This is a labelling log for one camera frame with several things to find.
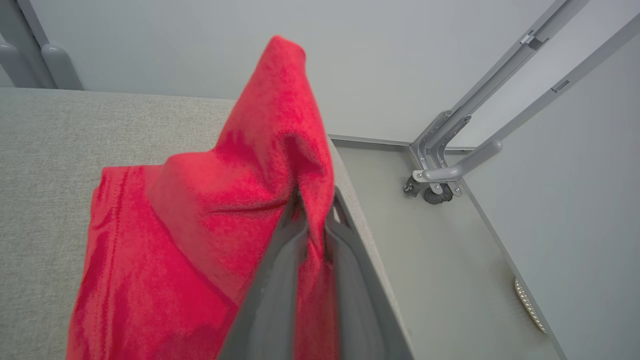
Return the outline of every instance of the white wall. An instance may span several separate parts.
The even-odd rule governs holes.
[[[636,35],[465,177],[569,360],[640,358],[639,99]]]
[[[31,0],[87,90],[235,99],[267,41],[307,51],[328,133],[411,142],[554,0]]]
[[[472,115],[450,147],[476,147],[554,86],[640,13],[638,0],[590,0]]]

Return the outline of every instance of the black wheel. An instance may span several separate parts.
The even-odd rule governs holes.
[[[431,188],[427,188],[426,190],[424,190],[424,200],[428,203],[430,203],[431,205],[437,205],[440,204],[443,200],[442,200],[442,196],[434,193]]]
[[[442,188],[442,200],[451,201],[451,199],[453,199],[453,192],[451,191],[451,188],[449,188],[449,185],[440,184],[440,187]]]

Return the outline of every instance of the gray floor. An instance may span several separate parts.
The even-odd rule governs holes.
[[[466,194],[430,205],[402,191],[413,168],[407,153],[338,152],[416,359],[558,359],[516,297],[515,277]]]

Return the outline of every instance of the red cloth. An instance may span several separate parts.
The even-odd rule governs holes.
[[[297,186],[310,236],[295,355],[335,360],[333,270],[323,258],[332,162],[305,53],[280,37],[213,150],[102,171],[67,359],[216,357]]]

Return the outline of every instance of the gray upholstered bench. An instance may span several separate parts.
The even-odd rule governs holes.
[[[219,99],[0,88],[0,354],[65,357],[101,169],[162,164],[172,154],[209,150],[233,105]],[[329,144],[336,185],[399,317],[351,181]]]

